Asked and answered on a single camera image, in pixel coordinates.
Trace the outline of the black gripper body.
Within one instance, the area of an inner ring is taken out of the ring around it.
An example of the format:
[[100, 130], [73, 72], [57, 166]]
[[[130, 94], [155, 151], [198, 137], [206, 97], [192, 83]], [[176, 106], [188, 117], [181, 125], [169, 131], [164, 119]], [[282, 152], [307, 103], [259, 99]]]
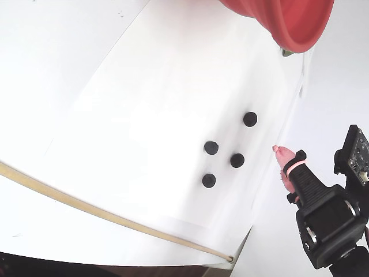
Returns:
[[314, 268], [328, 267], [356, 246], [367, 215], [340, 185], [313, 185], [296, 193], [296, 221], [305, 253]]

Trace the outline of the pink-tipped gripper finger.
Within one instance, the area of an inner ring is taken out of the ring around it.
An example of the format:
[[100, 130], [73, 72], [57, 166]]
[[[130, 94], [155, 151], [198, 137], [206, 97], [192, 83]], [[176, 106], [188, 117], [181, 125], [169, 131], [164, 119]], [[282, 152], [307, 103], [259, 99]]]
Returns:
[[298, 207], [308, 207], [327, 192], [327, 187], [307, 167], [307, 155], [304, 151], [292, 152], [278, 145], [272, 146], [272, 150], [280, 169], [293, 184], [299, 196], [296, 203]]
[[299, 196], [297, 195], [296, 190], [293, 187], [293, 184], [290, 182], [290, 180], [287, 178], [287, 176], [282, 170], [280, 171], [280, 174], [284, 187], [289, 192], [287, 195], [287, 200], [289, 201], [290, 204], [296, 204], [299, 201]]

